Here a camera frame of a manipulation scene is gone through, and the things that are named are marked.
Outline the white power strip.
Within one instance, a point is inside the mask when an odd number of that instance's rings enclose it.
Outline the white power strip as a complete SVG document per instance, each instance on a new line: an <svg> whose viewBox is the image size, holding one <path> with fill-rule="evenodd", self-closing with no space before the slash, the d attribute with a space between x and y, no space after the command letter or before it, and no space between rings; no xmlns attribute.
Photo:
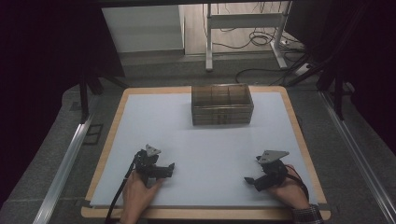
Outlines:
<svg viewBox="0 0 396 224"><path fill-rule="evenodd" d="M294 74L298 77L301 76L302 74L306 73L307 71L309 71L311 68L313 67L312 64L310 63L304 63L303 65L301 65L295 72Z"/></svg>

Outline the plaid shirt sleeve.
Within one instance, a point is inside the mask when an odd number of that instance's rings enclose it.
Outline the plaid shirt sleeve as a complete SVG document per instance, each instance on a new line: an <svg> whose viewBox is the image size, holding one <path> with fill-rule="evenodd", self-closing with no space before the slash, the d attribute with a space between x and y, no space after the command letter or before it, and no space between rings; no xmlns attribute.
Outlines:
<svg viewBox="0 0 396 224"><path fill-rule="evenodd" d="M292 218L294 224L324 224L324 220L315 204L310 204L305 209L292 209Z"/></svg>

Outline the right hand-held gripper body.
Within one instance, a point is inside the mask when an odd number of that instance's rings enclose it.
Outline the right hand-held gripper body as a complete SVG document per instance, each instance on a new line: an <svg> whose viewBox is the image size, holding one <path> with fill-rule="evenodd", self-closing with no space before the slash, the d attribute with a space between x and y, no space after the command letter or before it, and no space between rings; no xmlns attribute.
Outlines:
<svg viewBox="0 0 396 224"><path fill-rule="evenodd" d="M269 189L283 183L288 171L281 158L289 154L288 151L265 150L261 156L257 157L257 161L264 171L264 176L253 181L257 191Z"/></svg>

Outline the clear brown drawer organizer box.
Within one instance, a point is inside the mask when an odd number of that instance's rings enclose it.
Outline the clear brown drawer organizer box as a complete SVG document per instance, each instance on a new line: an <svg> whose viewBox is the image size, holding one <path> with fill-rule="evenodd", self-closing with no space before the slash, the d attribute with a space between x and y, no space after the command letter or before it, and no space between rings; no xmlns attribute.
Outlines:
<svg viewBox="0 0 396 224"><path fill-rule="evenodd" d="M249 124L254 104L247 84L191 87L193 125Z"/></svg>

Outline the white metal desk frame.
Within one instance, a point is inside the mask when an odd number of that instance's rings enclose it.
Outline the white metal desk frame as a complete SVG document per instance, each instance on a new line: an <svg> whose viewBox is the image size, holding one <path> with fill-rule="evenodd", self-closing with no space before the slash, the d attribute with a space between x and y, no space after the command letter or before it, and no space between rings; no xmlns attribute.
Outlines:
<svg viewBox="0 0 396 224"><path fill-rule="evenodd" d="M287 23L291 1L281 12L266 14L231 14L213 15L211 5L206 4L206 46L205 46L205 69L213 70L212 30L229 28L274 28L275 39L270 42L272 51L280 69L286 69L287 64L280 52L280 40Z"/></svg>

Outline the white cabinet panel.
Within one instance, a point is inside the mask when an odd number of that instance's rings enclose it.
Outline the white cabinet panel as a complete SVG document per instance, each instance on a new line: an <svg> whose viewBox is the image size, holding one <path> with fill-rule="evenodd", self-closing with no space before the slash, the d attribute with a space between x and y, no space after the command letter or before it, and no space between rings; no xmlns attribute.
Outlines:
<svg viewBox="0 0 396 224"><path fill-rule="evenodd" d="M184 49L184 15L178 5L106 7L102 12L119 53Z"/></svg>

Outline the aluminium floor rail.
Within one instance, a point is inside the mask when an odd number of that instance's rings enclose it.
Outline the aluminium floor rail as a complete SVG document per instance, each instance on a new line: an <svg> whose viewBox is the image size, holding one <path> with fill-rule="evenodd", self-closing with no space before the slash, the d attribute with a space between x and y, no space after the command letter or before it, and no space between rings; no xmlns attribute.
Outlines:
<svg viewBox="0 0 396 224"><path fill-rule="evenodd" d="M378 204L383 216L387 220L387 223L396 224L396 206L394 205L383 184L376 177L375 172L368 160L363 155L361 147L354 138L352 132L349 130L347 123L340 119L340 116L335 112L335 104L332 101L331 96L323 91L320 91L318 95L327 108L337 131L344 140L351 157L361 172L367 187L372 192L376 203Z"/></svg>
<svg viewBox="0 0 396 224"><path fill-rule="evenodd" d="M77 158L79 150L82 146L83 140L86 136L92 123L92 114L87 119L80 123L75 131L75 134L64 154L64 158L56 172L55 177L52 180L49 190L38 209L33 224L48 224L56 204L61 196L64 189L67 178L73 168L74 162Z"/></svg>

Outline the white table mat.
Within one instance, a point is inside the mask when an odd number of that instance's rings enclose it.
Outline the white table mat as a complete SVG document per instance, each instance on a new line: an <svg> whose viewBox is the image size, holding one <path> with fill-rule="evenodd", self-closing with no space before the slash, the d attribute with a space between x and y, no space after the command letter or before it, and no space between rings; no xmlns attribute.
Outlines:
<svg viewBox="0 0 396 224"><path fill-rule="evenodd" d="M248 124L195 126L187 93L129 95L91 204L113 203L134 155L145 146L159 149L158 165L175 166L152 202L157 207L276 206L276 199L246 181L263 175L256 158L266 150L286 151L282 161L312 189L281 94L255 92L252 99Z"/></svg>

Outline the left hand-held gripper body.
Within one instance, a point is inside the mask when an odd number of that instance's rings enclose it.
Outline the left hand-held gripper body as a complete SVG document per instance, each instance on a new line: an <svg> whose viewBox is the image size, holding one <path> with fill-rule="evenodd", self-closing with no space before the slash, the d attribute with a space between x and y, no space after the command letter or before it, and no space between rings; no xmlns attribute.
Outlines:
<svg viewBox="0 0 396 224"><path fill-rule="evenodd" d="M150 178L158 179L163 177L163 170L156 165L160 153L159 149L146 144L145 148L135 155L134 169L145 186L148 185Z"/></svg>

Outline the person's left hand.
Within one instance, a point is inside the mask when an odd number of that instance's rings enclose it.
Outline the person's left hand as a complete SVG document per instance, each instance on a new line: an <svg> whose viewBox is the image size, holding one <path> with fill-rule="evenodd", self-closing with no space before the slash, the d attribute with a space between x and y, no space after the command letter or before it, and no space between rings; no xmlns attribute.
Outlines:
<svg viewBox="0 0 396 224"><path fill-rule="evenodd" d="M123 211L120 216L120 224L136 224L141 214L154 199L162 183L163 179L158 179L154 185L148 188L140 174L132 171L122 192Z"/></svg>

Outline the black stand leg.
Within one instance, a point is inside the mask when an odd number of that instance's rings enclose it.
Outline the black stand leg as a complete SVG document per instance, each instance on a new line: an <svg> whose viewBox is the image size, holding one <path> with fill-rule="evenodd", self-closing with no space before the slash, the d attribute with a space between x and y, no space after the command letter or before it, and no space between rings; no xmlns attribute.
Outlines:
<svg viewBox="0 0 396 224"><path fill-rule="evenodd" d="M79 78L81 124L84 124L90 115L87 89L90 89L94 95L100 95L103 93L104 88L96 74L83 73Z"/></svg>
<svg viewBox="0 0 396 224"><path fill-rule="evenodd" d="M333 110L340 120L344 119L342 112L342 97L343 97L343 77L339 72L324 71L316 86L319 91L326 91L330 88L331 84L334 83L333 92Z"/></svg>

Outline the person's right hand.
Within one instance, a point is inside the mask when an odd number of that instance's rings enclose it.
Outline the person's right hand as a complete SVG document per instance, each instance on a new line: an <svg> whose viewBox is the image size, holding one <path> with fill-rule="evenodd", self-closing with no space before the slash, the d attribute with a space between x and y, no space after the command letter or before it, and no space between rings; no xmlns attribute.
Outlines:
<svg viewBox="0 0 396 224"><path fill-rule="evenodd" d="M287 177L281 185L273 186L267 191L292 209L308 208L310 203L302 188L301 178L292 165L287 164L286 168L290 177Z"/></svg>

